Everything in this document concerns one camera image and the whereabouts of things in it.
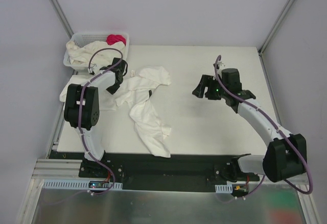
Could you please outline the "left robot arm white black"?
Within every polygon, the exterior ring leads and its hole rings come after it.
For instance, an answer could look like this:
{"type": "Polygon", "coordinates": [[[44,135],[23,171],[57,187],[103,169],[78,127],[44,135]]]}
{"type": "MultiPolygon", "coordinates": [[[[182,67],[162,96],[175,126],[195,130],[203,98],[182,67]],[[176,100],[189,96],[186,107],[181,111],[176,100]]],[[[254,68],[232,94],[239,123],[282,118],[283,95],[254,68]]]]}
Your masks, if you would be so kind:
{"type": "Polygon", "coordinates": [[[101,161],[105,150],[101,146],[101,133],[97,125],[100,119],[99,94],[115,94],[123,83],[128,70],[125,60],[114,58],[113,63],[100,68],[100,72],[82,84],[71,83],[67,87],[64,120],[75,129],[86,160],[94,161],[90,171],[96,177],[104,177],[108,165],[101,161]]]}

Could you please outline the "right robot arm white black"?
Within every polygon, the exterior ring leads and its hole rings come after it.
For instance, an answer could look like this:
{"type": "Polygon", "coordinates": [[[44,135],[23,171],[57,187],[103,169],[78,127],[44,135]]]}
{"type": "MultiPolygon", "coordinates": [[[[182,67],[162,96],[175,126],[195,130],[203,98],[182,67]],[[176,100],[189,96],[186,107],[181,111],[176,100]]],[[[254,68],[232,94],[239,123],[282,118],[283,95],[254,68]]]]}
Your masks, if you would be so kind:
{"type": "Polygon", "coordinates": [[[242,180],[248,173],[259,173],[272,182],[287,180],[306,172],[307,144],[301,134],[292,134],[264,115],[255,95],[242,88],[236,68],[223,69],[219,80],[202,75],[192,94],[209,100],[224,99],[235,113],[244,118],[267,146],[264,155],[243,154],[232,160],[230,175],[242,180]]]}

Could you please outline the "folded white t shirt stack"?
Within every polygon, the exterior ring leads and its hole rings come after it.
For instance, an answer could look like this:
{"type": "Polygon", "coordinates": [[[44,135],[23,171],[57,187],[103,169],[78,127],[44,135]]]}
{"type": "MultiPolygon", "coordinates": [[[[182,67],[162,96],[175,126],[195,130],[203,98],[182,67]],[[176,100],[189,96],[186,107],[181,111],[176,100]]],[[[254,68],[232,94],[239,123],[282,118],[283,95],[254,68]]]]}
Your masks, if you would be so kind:
{"type": "Polygon", "coordinates": [[[115,77],[111,71],[100,72],[94,76],[73,75],[59,95],[59,100],[65,103],[66,110],[77,113],[91,110],[115,110],[111,97],[114,94],[106,90],[114,83],[115,77]]]}

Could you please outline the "red garment in basket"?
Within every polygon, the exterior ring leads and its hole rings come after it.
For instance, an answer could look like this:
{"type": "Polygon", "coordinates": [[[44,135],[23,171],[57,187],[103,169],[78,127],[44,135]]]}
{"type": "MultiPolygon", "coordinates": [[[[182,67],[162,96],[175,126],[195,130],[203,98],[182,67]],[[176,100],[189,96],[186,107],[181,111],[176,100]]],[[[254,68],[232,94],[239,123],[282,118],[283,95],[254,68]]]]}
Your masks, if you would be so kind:
{"type": "Polygon", "coordinates": [[[122,35],[110,34],[106,38],[106,43],[108,45],[113,45],[118,42],[122,42],[124,46],[126,46],[127,43],[126,38],[122,35]]]}

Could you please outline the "white plastic laundry basket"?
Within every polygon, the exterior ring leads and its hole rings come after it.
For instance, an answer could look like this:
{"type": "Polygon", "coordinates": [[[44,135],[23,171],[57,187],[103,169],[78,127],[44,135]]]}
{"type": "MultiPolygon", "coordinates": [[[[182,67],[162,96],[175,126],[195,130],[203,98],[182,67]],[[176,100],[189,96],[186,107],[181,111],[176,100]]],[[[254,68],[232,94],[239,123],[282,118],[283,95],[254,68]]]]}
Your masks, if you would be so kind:
{"type": "Polygon", "coordinates": [[[80,73],[98,72],[101,67],[110,65],[114,58],[128,57],[129,35],[124,32],[78,32],[73,34],[66,44],[63,64],[80,73]],[[108,45],[106,38],[110,34],[126,38],[122,42],[108,45]]]}

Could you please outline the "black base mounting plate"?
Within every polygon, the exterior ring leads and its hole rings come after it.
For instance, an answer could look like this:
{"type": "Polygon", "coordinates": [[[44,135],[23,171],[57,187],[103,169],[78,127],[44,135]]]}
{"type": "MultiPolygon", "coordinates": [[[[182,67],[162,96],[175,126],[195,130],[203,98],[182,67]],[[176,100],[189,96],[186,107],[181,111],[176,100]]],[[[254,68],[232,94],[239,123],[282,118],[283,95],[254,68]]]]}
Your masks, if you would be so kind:
{"type": "Polygon", "coordinates": [[[235,155],[172,155],[105,153],[102,165],[87,161],[83,153],[50,153],[50,159],[81,160],[78,176],[108,183],[124,190],[214,192],[215,186],[237,181],[258,182],[254,173],[237,169],[235,155]]]}

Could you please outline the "left aluminium frame post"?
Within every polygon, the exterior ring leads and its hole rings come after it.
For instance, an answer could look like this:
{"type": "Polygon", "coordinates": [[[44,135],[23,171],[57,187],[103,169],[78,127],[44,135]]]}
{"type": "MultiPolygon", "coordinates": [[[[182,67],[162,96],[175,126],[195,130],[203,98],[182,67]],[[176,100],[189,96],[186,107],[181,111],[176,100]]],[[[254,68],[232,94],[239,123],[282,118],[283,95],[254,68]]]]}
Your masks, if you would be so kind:
{"type": "Polygon", "coordinates": [[[68,19],[64,13],[64,11],[62,10],[62,7],[60,6],[60,3],[58,0],[49,0],[57,17],[59,18],[59,21],[61,22],[67,36],[69,38],[71,38],[74,34],[74,31],[71,27],[71,25],[68,22],[68,19]]]}

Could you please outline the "aluminium frame post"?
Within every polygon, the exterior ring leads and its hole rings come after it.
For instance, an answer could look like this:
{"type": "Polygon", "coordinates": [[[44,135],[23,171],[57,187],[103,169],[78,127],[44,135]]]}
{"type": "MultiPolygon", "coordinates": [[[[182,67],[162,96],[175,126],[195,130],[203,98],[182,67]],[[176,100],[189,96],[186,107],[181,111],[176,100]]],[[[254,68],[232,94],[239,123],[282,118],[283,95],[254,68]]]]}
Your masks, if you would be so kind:
{"type": "Polygon", "coordinates": [[[284,20],[286,19],[286,17],[288,16],[288,14],[290,13],[293,5],[295,4],[297,0],[287,0],[285,5],[283,6],[280,14],[278,15],[277,19],[275,20],[271,30],[269,31],[267,37],[265,38],[263,44],[261,45],[261,47],[258,50],[259,56],[261,57],[265,50],[267,49],[267,47],[269,46],[270,42],[273,40],[274,36],[277,34],[278,30],[280,29],[280,27],[282,26],[284,20]]]}
{"type": "Polygon", "coordinates": [[[59,21],[61,22],[67,36],[69,38],[71,38],[74,34],[74,31],[71,27],[71,25],[68,22],[68,19],[64,13],[64,11],[62,10],[62,7],[60,6],[60,3],[58,0],[49,0],[57,17],[59,18],[59,21]]]}

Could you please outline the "aluminium rail front left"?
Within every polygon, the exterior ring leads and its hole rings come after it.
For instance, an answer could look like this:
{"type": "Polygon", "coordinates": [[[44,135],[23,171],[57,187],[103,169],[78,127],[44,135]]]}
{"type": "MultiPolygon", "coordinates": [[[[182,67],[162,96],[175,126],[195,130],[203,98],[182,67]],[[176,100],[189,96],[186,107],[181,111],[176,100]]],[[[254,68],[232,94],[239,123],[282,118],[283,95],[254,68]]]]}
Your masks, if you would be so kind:
{"type": "Polygon", "coordinates": [[[81,160],[38,159],[32,173],[32,178],[78,178],[81,163],[81,160]]]}

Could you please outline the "right aluminium frame post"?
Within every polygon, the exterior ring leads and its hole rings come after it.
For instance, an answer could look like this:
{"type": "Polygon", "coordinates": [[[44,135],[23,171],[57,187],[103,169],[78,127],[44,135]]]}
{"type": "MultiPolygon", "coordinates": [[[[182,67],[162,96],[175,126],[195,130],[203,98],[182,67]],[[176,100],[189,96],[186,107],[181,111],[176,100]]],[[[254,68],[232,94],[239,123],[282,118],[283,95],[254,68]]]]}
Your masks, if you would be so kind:
{"type": "Polygon", "coordinates": [[[280,14],[278,15],[277,19],[275,20],[271,30],[269,31],[267,37],[265,38],[263,44],[261,45],[261,47],[258,50],[259,56],[261,57],[265,50],[267,49],[267,47],[269,46],[270,42],[273,40],[274,36],[277,34],[278,30],[280,29],[280,27],[282,26],[284,20],[286,19],[286,17],[288,16],[288,14],[290,13],[293,5],[295,4],[297,0],[287,0],[285,5],[283,6],[280,14]]]}

